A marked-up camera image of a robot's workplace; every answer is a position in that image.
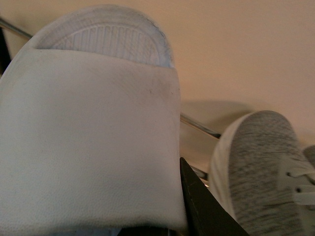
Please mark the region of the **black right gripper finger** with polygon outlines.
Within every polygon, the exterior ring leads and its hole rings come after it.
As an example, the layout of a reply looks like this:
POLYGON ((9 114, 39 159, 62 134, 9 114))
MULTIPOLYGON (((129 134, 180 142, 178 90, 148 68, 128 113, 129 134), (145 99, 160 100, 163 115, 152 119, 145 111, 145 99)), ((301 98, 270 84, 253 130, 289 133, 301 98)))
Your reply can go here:
POLYGON ((218 203, 184 158, 180 175, 190 236, 247 236, 218 203))

